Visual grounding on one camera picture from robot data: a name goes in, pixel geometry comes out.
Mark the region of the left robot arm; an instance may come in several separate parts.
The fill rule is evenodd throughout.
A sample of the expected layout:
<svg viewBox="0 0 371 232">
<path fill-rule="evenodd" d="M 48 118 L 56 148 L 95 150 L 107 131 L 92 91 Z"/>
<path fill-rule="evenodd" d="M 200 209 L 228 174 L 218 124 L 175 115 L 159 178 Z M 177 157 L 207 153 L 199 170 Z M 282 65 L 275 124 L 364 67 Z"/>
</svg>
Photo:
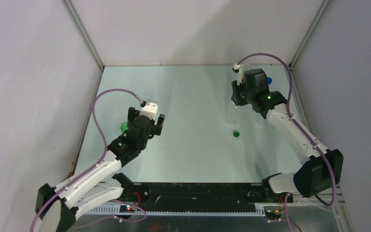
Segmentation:
<svg viewBox="0 0 371 232">
<path fill-rule="evenodd" d="M 110 144 L 103 154 L 81 172 L 38 190 L 36 216 L 30 227 L 35 230 L 37 220 L 41 232 L 66 232 L 89 210 L 107 202 L 120 199 L 128 201 L 133 196 L 132 182 L 117 174 L 112 180 L 101 183 L 139 156 L 146 149 L 148 140 L 159 136 L 165 116 L 157 114 L 157 103 L 144 103 L 141 110 L 128 110 L 128 129 Z"/>
</svg>

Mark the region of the clear plastic bottle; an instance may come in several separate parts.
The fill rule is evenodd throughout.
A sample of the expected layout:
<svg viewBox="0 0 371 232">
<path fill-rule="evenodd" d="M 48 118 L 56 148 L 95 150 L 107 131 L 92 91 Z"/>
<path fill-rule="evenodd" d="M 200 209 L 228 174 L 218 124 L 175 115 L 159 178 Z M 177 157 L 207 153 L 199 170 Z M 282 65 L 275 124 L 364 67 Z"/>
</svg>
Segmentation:
<svg viewBox="0 0 371 232">
<path fill-rule="evenodd" d="M 233 104 L 228 105 L 225 110 L 225 122 L 229 126 L 236 126 L 246 118 L 246 113 L 242 107 Z"/>
</svg>

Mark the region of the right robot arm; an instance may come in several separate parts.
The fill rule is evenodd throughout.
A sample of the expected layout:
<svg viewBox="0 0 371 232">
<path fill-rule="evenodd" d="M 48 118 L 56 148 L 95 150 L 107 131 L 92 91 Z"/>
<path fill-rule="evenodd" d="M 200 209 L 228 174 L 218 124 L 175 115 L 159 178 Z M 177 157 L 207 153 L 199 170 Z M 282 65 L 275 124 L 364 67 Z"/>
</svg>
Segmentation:
<svg viewBox="0 0 371 232">
<path fill-rule="evenodd" d="M 270 91 L 262 69 L 238 66 L 233 71 L 238 75 L 231 83 L 234 105 L 251 105 L 285 137 L 301 164 L 297 172 L 267 177 L 261 190 L 263 199 L 274 202 L 287 192 L 309 198 L 329 188 L 335 190 L 341 178 L 343 154 L 322 144 L 296 119 L 283 94 Z"/>
</svg>

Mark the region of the green plastic bottle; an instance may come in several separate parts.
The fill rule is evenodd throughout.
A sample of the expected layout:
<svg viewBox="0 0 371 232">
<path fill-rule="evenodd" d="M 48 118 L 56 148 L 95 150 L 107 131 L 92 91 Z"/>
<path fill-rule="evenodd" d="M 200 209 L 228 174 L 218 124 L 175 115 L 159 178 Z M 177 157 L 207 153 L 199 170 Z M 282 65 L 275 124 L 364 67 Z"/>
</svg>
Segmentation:
<svg viewBox="0 0 371 232">
<path fill-rule="evenodd" d="M 128 130 L 128 122 L 122 122 L 120 124 L 120 131 L 121 133 L 124 133 Z"/>
</svg>

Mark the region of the green bottle cap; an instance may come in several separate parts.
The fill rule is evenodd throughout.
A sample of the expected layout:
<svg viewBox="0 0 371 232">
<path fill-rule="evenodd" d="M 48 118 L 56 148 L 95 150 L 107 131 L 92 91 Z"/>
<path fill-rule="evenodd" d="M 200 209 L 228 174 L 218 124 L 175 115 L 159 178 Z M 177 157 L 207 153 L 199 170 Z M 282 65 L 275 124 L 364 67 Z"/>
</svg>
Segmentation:
<svg viewBox="0 0 371 232">
<path fill-rule="evenodd" d="M 239 133 L 239 131 L 237 131 L 237 130 L 234 130 L 234 131 L 232 132 L 232 134 L 233 134 L 233 137 L 235 137 L 235 138 L 238 138 L 238 137 L 240 136 L 240 133 Z"/>
</svg>

